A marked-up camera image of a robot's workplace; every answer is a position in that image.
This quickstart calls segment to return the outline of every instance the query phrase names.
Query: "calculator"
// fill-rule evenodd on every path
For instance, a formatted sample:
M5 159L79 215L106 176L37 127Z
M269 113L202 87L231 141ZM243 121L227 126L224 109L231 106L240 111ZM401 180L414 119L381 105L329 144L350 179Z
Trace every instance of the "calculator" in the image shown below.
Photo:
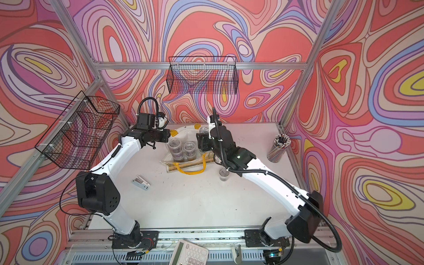
M209 250L206 248L180 239L172 253L169 265L205 265L208 255Z

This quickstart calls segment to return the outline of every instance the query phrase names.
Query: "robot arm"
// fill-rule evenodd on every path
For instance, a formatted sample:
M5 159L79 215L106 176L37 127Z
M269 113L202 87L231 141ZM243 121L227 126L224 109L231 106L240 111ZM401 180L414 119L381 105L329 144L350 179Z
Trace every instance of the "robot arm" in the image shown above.
M116 189L117 176L126 163L141 148L150 145L156 149L156 142L168 142L170 130L164 129L165 114L138 113L137 123L119 138L119 144L89 172L80 172L76 178L78 204L90 212L96 212L108 222L116 236L129 248L136 248L142 239L140 226L124 210L120 193Z
M215 109L213 111L214 115L208 118L209 135L197 134L199 149L213 150L227 170L257 184L287 209L286 215L265 220L259 231L262 242L270 245L270 239L293 235L296 239L309 243L321 218L309 205L305 205L304 199L322 211L322 196L316 191L309 194L285 180L281 181L280 177L276 178L276 174L253 153L236 146L231 132L219 121Z
M305 243L311 239L317 241L313 234L321 219L329 226L331 224L321 212L322 196L316 191L309 194L288 183L274 174L253 153L237 147L231 132L222 126L214 108L213 112L214 115L208 118L209 133L197 134L199 149L213 150L229 171L256 183L287 209L286 216L265 220L260 230L262 242L270 245L271 238L291 235ZM151 145L149 142L153 143L153 148L155 142L168 142L170 131L163 129L166 124L160 124L164 124L163 117L160 121L153 114L139 113L137 124L123 134L122 142L90 172L80 172L76 179L79 206L102 215L130 248L137 247L141 241L139 224L119 204L120 195L114 182L127 161L141 148ZM339 252L340 237L332 225L330 229L335 234L337 247L331 248L321 241L317 242L330 251Z

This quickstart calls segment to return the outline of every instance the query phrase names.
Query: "clear plastic bag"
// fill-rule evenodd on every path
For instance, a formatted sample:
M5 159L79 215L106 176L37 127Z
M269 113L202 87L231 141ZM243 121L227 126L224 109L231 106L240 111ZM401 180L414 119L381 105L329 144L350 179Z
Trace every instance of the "clear plastic bag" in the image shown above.
M197 148L198 143L197 143L196 133L199 132L199 128L200 128L200 124L195 124L195 125L189 125L189 126L182 126L176 130L171 130L171 137L169 138L168 142L172 142L172 139L174 138L178 138L181 141L182 146L184 146L185 143L187 142L194 142L196 146L196 151L195 151L195 159L189 161L187 156L184 155L183 162L174 161L174 157L172 156L171 152L168 152L166 156L162 158L162 160L160 161L161 164L166 167L166 171L168 173L178 170L188 175L195 175L195 174L199 174L203 172L207 163L214 162L212 151L202 153ZM186 171L186 169L188 168L199 167L202 165L203 165L202 170L192 171L192 172Z

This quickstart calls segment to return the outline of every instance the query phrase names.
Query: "black wire basket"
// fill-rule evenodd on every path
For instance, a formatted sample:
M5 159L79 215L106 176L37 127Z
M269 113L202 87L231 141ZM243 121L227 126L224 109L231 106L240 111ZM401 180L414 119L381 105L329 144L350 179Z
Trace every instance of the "black wire basket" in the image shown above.
M170 94L237 94L235 56L171 56L166 83Z
M60 168L89 170L119 111L120 106L115 102L85 96L53 139L39 145L40 139L35 148Z

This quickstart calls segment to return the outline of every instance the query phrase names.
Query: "patterned wall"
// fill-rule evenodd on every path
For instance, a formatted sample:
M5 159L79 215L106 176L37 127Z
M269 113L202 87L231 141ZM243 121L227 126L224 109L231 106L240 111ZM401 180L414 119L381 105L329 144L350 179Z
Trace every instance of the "patterned wall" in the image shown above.
M173 123L206 122L212 107L226 122L278 122L300 70L252 72L250 84L239 81L236 95L169 94L166 70L103 70L103 76L132 123L141 99L148 96L158 99L160 110ZM148 103L143 111L151 112L154 104Z
M97 61L167 61L193 53L233 54L239 61L297 54L297 61L305 61L328 5L323 0L82 0L72 1L68 10Z
M92 82L81 55L47 0L0 3L0 189L70 100ZM100 159L122 132L116 121ZM83 218L59 211L61 191L75 170L43 162L0 218L0 264L53 264ZM64 208L82 212L75 186Z
M98 61L167 61L234 55L238 61L306 61L327 1L113 1L68 7ZM156 97L174 123L205 122L214 106L227 122L278 122L300 71L239 71L237 95L169 95L164 70L105 70L130 122Z
M424 263L424 2L348 0L285 125L347 264Z

